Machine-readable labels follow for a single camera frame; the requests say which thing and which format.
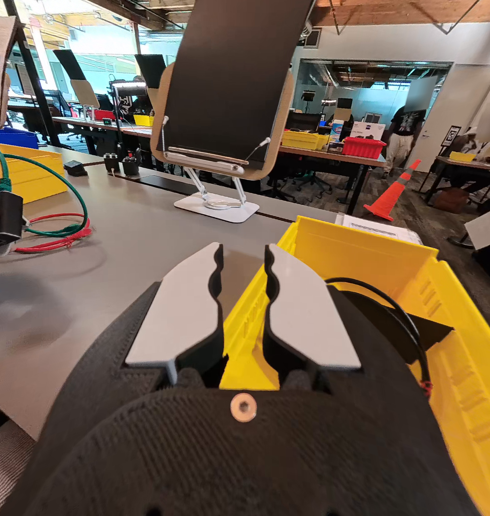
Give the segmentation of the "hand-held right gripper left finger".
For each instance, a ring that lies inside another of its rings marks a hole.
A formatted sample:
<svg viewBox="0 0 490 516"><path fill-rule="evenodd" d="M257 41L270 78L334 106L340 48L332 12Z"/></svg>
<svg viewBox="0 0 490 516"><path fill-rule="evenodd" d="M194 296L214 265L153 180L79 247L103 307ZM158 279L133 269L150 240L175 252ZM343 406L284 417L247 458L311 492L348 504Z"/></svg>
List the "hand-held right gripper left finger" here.
<svg viewBox="0 0 490 516"><path fill-rule="evenodd" d="M212 242L180 262L160 282L125 358L130 368L162 368L170 384L192 368L204 384L225 370L223 245Z"/></svg>

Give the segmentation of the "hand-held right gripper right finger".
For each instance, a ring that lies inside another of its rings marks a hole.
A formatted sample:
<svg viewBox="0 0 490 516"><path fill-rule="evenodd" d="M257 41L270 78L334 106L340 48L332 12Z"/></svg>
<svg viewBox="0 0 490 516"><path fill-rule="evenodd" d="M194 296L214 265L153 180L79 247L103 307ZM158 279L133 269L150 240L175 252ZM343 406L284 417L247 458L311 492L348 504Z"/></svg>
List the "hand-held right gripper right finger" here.
<svg viewBox="0 0 490 516"><path fill-rule="evenodd" d="M281 247L265 247L263 355L276 371L357 371L362 365L325 281Z"/></svg>

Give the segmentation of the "black ethernet adapter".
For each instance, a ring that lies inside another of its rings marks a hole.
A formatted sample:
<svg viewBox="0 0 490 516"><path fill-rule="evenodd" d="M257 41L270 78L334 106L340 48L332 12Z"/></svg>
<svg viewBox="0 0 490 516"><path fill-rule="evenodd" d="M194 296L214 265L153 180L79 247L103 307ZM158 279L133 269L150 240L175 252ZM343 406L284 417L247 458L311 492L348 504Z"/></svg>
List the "black ethernet adapter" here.
<svg viewBox="0 0 490 516"><path fill-rule="evenodd" d="M17 242L24 226L23 198L9 191L0 191L0 246Z"/></svg>

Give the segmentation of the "stacked yellow plastic bins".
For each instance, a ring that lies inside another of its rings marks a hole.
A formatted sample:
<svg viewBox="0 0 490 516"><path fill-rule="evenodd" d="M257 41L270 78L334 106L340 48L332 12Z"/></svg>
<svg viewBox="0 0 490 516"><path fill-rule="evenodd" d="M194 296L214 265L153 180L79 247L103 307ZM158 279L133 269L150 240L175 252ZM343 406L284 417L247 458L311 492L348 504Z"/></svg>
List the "stacked yellow plastic bins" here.
<svg viewBox="0 0 490 516"><path fill-rule="evenodd" d="M0 144L0 184L6 186L4 177L10 179L11 191L22 197L24 204L68 191L58 152Z"/></svg>

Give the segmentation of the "blue plastic bin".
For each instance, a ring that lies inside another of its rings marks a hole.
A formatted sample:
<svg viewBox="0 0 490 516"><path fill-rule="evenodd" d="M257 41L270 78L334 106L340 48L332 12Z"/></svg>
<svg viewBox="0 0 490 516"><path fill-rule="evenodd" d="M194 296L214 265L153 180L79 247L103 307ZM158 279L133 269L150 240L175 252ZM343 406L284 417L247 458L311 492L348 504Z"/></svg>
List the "blue plastic bin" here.
<svg viewBox="0 0 490 516"><path fill-rule="evenodd" d="M37 150L39 148L39 141L34 132L17 130L7 126L0 129L0 145L12 145Z"/></svg>

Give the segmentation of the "printed paper sheet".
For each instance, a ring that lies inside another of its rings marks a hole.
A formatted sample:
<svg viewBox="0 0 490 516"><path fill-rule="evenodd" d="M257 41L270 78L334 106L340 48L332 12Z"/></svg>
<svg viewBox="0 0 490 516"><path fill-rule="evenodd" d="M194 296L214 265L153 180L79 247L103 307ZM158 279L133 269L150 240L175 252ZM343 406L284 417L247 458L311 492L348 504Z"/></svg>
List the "printed paper sheet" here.
<svg viewBox="0 0 490 516"><path fill-rule="evenodd" d="M376 234L378 236L385 236L403 242L423 245L419 235L407 228L394 227L389 224L378 223L359 217L349 216L347 214L337 214L335 224L349 229Z"/></svg>

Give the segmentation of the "black pole with round top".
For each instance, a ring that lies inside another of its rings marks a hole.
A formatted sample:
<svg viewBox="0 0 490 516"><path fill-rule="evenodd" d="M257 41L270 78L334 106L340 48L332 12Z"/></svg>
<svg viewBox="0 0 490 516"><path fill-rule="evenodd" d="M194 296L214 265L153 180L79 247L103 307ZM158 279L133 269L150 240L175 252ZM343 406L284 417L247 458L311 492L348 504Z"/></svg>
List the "black pole with round top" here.
<svg viewBox="0 0 490 516"><path fill-rule="evenodd" d="M37 100L41 118L46 128L48 138L50 140L50 145L61 148L62 144L58 137L58 133L55 128L55 123L49 111L49 106L39 81L37 69L35 67L35 62L31 55L30 47L24 34L23 23L21 22L19 14L17 12L15 1L3 1L3 4L5 6L8 16L14 16L16 19L16 42L19 46L25 64L25 68L29 76L30 84L35 93L35 99Z"/></svg>

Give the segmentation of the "orange traffic cone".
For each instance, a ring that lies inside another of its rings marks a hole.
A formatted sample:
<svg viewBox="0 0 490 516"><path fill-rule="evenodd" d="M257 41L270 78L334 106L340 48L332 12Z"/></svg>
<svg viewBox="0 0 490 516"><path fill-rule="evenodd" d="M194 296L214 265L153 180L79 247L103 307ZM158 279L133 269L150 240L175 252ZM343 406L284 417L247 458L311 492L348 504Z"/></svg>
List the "orange traffic cone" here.
<svg viewBox="0 0 490 516"><path fill-rule="evenodd" d="M421 160L417 159L404 170L401 176L398 177L397 180L391 184L374 203L371 205L364 204L363 208L376 217L390 222L394 221L393 217L390 215L391 211L395 207L399 197L405 190L407 183L412 178L413 172L416 171L420 163Z"/></svg>

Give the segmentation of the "brown wooden table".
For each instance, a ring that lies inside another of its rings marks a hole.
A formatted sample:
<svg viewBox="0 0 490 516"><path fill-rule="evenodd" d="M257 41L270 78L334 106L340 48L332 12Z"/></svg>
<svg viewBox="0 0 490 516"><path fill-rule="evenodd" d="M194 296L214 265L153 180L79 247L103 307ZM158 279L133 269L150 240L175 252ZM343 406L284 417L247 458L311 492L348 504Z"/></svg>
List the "brown wooden table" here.
<svg viewBox="0 0 490 516"><path fill-rule="evenodd" d="M301 201L321 200L353 215L371 171L382 169L385 158L281 146L276 164L284 181L284 193L297 192Z"/></svg>

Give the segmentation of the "white cardboard box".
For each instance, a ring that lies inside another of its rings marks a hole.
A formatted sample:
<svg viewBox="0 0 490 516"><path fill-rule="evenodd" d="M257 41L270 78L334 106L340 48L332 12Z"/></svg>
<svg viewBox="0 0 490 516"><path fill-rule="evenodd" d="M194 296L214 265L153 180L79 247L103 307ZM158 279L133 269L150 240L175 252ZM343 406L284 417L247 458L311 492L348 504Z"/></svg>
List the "white cardboard box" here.
<svg viewBox="0 0 490 516"><path fill-rule="evenodd" d="M384 124L355 121L350 137L381 140L384 130Z"/></svg>

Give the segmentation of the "black board book stand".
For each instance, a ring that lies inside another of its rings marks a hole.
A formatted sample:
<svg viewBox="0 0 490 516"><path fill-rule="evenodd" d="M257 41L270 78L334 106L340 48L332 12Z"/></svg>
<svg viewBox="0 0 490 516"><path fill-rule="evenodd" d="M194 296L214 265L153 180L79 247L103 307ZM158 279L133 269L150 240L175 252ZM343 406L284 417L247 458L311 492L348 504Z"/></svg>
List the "black board book stand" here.
<svg viewBox="0 0 490 516"><path fill-rule="evenodd" d="M152 100L152 155L181 166L198 190L176 208L229 223L259 210L242 181L275 165L294 93L290 63L314 4L195 1Z"/></svg>

